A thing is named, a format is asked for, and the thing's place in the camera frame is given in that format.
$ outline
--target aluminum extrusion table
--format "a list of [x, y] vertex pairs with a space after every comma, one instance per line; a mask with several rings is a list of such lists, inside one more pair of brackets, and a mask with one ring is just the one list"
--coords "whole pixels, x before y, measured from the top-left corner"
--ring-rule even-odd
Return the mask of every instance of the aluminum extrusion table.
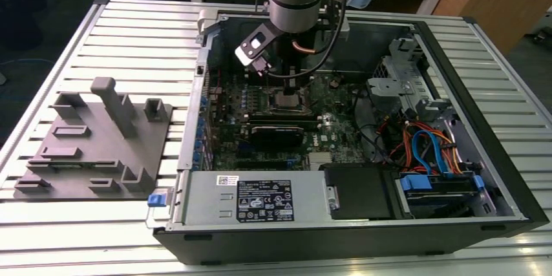
[[[0, 274], [110, 275], [201, 273], [225, 275], [545, 275], [552, 270], [552, 225], [509, 239], [486, 240], [450, 255], [322, 260], [274, 264], [185, 266], [158, 245], [145, 225], [165, 209], [145, 202], [13, 201], [55, 113], [59, 91], [86, 92], [95, 76], [118, 80], [131, 102], [161, 97], [174, 106], [157, 187], [174, 185], [181, 132], [195, 65], [195, 21], [202, 8], [251, 6], [173, 1], [109, 0], [94, 4], [0, 152]], [[458, 17], [350, 12], [350, 17], [422, 19], [497, 133], [534, 197], [552, 217], [552, 117], [477, 25]], [[87, 101], [98, 101], [83, 94]]]

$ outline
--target gray plastic base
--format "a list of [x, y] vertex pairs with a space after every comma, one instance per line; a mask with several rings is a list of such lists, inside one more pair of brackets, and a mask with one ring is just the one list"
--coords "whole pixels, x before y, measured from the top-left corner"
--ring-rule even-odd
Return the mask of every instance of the gray plastic base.
[[[113, 86], [114, 81], [107, 89], [121, 101], [107, 105], [83, 103], [78, 94], [61, 93], [53, 105], [59, 116], [27, 161], [14, 198], [146, 199], [154, 189], [171, 106], [154, 99], [131, 104]], [[123, 131], [109, 109], [118, 113], [118, 122], [127, 122]]]

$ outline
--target power supply label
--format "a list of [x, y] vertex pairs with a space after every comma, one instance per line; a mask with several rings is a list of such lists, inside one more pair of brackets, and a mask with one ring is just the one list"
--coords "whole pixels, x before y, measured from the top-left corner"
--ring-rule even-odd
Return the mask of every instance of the power supply label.
[[290, 180], [238, 181], [238, 222], [293, 221]]

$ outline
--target robotic arm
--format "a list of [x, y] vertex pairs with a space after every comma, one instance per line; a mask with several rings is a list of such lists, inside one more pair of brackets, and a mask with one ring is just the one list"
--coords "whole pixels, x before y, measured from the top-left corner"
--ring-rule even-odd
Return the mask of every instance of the robotic arm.
[[[335, 24], [334, 8], [327, 6], [325, 13], [319, 13], [319, 0], [269, 0], [269, 21], [263, 22], [254, 32], [245, 38], [235, 49], [235, 56], [241, 63], [258, 75], [266, 74], [273, 78], [286, 80], [313, 73], [325, 63], [333, 46], [337, 42], [342, 22], [345, 20], [346, 5], [362, 8], [370, 0], [341, 0], [341, 12]], [[313, 39], [317, 30], [331, 30], [331, 38], [322, 49], [323, 56], [318, 64], [301, 71], [301, 60], [314, 51]], [[281, 59], [279, 68], [267, 62], [265, 48], [275, 44], [275, 53]]]

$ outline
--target white sticker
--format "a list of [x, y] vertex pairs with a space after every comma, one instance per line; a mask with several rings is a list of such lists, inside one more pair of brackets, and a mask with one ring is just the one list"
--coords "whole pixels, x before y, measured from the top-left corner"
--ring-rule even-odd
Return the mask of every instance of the white sticker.
[[239, 176], [215, 176], [217, 186], [235, 186], [238, 184]]

